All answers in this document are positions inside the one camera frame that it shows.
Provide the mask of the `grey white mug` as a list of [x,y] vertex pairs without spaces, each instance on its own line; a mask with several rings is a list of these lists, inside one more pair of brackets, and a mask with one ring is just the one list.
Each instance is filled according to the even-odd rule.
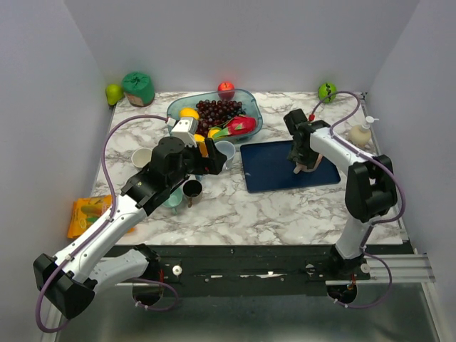
[[233,159],[236,153],[235,146],[229,141],[218,141],[215,143],[215,147],[219,152],[224,154],[227,157],[227,160],[224,164],[226,170],[230,170],[233,164]]

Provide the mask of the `pink mug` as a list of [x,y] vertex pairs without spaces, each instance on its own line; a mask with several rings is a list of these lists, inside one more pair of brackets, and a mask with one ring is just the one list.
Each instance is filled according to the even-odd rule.
[[319,154],[317,159],[316,159],[315,165],[313,167],[307,167],[307,166],[302,165],[300,163],[296,163],[296,166],[294,168],[294,174],[297,175],[300,172],[313,172],[313,171],[315,171],[318,168],[318,166],[320,165],[322,159],[323,159],[323,155]]

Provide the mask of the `butterfly blue mug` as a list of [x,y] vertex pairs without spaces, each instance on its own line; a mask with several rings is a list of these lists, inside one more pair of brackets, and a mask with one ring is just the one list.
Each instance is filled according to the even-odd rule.
[[[201,140],[201,141],[198,140],[197,141],[197,146],[199,148],[199,151],[200,151],[202,157],[207,157],[208,156],[208,152],[207,152],[207,147],[205,145],[204,140]],[[201,181],[202,180],[202,175],[196,175],[195,179],[198,180],[198,181]]]

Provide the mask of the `brown striped mug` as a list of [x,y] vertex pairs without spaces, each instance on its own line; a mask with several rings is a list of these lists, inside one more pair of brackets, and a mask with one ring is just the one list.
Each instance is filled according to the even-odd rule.
[[203,186],[198,180],[188,180],[183,184],[182,192],[187,200],[187,207],[198,204],[202,199]]

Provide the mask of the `sage green mug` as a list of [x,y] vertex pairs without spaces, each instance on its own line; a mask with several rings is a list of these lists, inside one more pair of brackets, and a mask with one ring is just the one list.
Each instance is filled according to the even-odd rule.
[[162,203],[162,206],[170,209],[173,214],[177,214],[177,209],[183,201],[183,192],[180,187],[178,187],[174,192],[170,194],[168,199]]

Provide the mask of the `light green mug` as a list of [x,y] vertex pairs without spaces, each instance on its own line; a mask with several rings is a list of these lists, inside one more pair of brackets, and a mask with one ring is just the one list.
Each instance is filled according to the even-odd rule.
[[151,161],[151,157],[152,150],[150,148],[142,147],[133,152],[131,155],[131,163],[136,169],[141,170]]

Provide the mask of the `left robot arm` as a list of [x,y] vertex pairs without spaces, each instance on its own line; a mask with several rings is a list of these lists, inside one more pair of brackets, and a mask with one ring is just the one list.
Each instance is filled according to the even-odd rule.
[[151,160],[133,175],[109,209],[77,240],[54,256],[41,254],[33,262],[39,299],[48,299],[67,319],[85,311],[103,287],[139,278],[151,281],[158,265],[152,252],[134,247],[106,265],[101,259],[117,241],[168,200],[190,175],[218,175],[227,160],[214,141],[205,140],[207,155],[165,137]]

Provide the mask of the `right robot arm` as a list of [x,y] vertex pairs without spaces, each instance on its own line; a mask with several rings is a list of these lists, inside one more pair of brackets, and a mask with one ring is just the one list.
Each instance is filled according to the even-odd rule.
[[295,164],[295,174],[315,171],[326,158],[346,176],[349,217],[326,263],[332,277],[344,279],[361,265],[375,219],[385,216],[398,201],[392,162],[386,155],[365,154],[327,122],[308,120],[301,109],[285,115],[284,122],[293,138],[288,160]]

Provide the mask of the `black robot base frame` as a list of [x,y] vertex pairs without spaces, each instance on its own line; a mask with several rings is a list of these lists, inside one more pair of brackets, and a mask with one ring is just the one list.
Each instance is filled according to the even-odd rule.
[[342,261],[330,245],[165,246],[139,244],[152,257],[147,279],[164,276],[180,297],[326,295],[326,284],[368,280],[366,261]]

